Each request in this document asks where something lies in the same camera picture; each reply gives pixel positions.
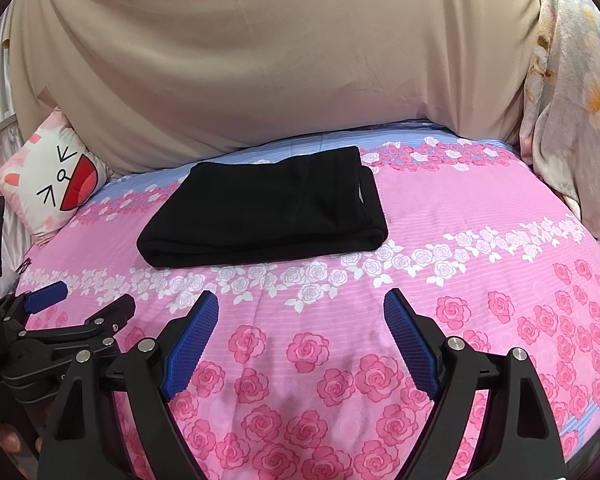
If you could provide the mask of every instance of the pink bedsheet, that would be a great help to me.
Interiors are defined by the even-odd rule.
[[[137,309],[118,334],[124,351],[211,290],[218,326],[171,403],[207,477],[393,479],[431,409],[382,317],[384,294],[398,286],[418,313],[476,349],[528,350],[568,458],[600,426],[600,247],[510,153],[452,146],[484,155],[465,164],[436,143],[361,150],[389,226],[375,253],[155,270],[136,238],[168,192],[129,214],[90,205],[90,221],[30,254],[19,289],[62,279],[70,295],[29,328],[80,324],[129,293]],[[132,195],[116,207],[132,207]],[[126,397],[118,400],[137,475],[149,479]],[[478,393],[450,478],[468,468],[485,402]]]

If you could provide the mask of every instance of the red mouth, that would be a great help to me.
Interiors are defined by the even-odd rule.
[[[80,156],[74,174],[64,192],[60,211],[71,211],[81,206],[90,197],[98,185],[98,171],[89,157]]]

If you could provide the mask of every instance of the metal screw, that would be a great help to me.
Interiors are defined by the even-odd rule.
[[[91,352],[89,352],[88,350],[80,350],[75,355],[75,360],[78,361],[79,363],[85,363],[89,360],[90,357],[91,357]]]
[[[456,351],[462,350],[465,346],[464,341],[459,337],[450,337],[446,340],[446,344],[449,345],[449,348]]]
[[[142,341],[138,343],[138,350],[141,352],[150,352],[154,348],[155,341],[150,338],[142,339]]]
[[[511,353],[518,361],[524,361],[527,358],[526,352],[522,348],[514,348]]]

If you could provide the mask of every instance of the beige fabric backdrop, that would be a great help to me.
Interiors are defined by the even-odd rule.
[[[14,101],[115,171],[427,117],[514,138],[539,0],[15,0]]]

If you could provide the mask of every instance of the folded garment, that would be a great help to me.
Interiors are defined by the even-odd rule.
[[[355,146],[276,164],[202,162],[149,220],[150,265],[238,265],[374,251],[388,231]]]

